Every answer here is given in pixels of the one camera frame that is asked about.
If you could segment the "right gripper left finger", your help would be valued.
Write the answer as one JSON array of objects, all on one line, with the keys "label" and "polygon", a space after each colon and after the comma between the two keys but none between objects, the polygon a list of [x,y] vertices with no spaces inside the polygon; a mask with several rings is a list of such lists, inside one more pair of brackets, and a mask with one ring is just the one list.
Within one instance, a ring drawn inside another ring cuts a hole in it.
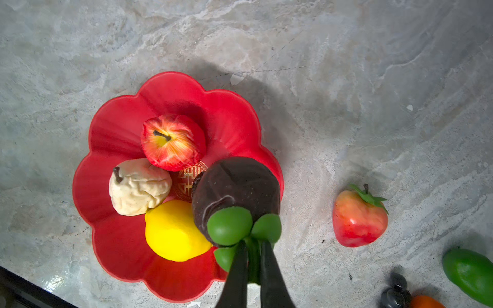
[{"label": "right gripper left finger", "polygon": [[246,308],[248,284],[248,249],[240,242],[216,308]]}]

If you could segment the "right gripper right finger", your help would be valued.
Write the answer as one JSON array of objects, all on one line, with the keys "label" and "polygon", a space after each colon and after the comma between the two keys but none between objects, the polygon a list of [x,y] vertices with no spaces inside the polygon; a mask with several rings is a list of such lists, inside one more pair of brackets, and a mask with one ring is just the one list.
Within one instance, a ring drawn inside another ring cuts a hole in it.
[{"label": "right gripper right finger", "polygon": [[295,308],[268,241],[261,244],[260,281],[262,308]]}]

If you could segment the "yellow fake lemon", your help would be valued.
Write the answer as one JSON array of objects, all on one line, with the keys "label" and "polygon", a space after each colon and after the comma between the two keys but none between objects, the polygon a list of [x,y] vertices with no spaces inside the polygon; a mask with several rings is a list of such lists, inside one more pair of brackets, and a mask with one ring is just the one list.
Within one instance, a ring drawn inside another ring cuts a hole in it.
[{"label": "yellow fake lemon", "polygon": [[205,254],[212,247],[196,227],[192,205],[188,202],[164,202],[145,214],[145,223],[148,246],[169,261],[188,261]]}]

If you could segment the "red fake strawberry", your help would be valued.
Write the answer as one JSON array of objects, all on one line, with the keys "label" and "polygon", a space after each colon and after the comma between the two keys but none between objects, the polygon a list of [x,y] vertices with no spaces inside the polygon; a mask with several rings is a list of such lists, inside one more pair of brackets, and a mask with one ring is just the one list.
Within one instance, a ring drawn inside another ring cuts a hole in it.
[{"label": "red fake strawberry", "polygon": [[345,247],[369,245],[379,239],[388,228],[388,211],[385,198],[374,196],[369,185],[363,189],[351,184],[335,200],[332,213],[337,241]]}]

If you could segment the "orange fake tangerine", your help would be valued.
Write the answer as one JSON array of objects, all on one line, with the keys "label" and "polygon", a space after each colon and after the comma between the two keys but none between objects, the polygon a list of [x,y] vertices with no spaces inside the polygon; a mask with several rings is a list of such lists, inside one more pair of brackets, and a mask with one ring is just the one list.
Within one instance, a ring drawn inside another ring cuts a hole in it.
[{"label": "orange fake tangerine", "polygon": [[419,295],[413,297],[410,308],[445,308],[445,306],[430,296]]}]

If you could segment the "beige fake pear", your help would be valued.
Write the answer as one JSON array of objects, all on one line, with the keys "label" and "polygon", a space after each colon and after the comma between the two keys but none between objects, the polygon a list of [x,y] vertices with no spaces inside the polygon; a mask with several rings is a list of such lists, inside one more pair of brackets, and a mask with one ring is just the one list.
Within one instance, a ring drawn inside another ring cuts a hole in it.
[{"label": "beige fake pear", "polygon": [[146,158],[126,160],[113,168],[109,195],[116,212],[137,216],[154,209],[168,197],[172,177]]}]

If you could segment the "red fake apple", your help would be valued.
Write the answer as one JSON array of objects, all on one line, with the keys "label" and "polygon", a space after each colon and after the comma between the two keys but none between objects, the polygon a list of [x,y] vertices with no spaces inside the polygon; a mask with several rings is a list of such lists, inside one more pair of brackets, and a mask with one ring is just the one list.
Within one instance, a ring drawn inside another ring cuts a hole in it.
[{"label": "red fake apple", "polygon": [[178,114],[145,121],[141,146],[151,164],[171,172],[199,163],[207,153],[204,131],[191,118]]}]

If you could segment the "red flower-shaped fruit bowl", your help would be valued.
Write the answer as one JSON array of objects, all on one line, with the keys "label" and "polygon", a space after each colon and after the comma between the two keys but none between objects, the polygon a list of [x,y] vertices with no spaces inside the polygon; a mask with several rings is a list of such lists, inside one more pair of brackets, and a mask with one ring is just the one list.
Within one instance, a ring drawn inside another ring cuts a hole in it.
[{"label": "red flower-shaped fruit bowl", "polygon": [[[184,115],[205,134],[207,150],[191,166],[160,169],[143,152],[147,120]],[[213,250],[184,261],[156,254],[145,239],[145,212],[177,200],[191,203],[197,174],[226,157],[249,157],[264,164],[284,184],[281,166],[262,144],[261,124],[240,95],[205,90],[184,73],[165,72],[146,81],[133,96],[106,102],[89,128],[89,153],[73,179],[73,200],[92,229],[92,245],[102,268],[125,282],[142,282],[160,299],[191,302],[227,274]]]}]

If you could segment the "green fake lime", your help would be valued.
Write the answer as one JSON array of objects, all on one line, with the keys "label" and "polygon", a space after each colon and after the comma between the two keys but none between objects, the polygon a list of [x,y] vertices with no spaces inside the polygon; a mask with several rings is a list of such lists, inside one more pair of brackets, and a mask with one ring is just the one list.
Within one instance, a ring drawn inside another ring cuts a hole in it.
[{"label": "green fake lime", "polygon": [[492,261],[484,255],[456,248],[442,258],[446,277],[466,295],[492,307]]}]

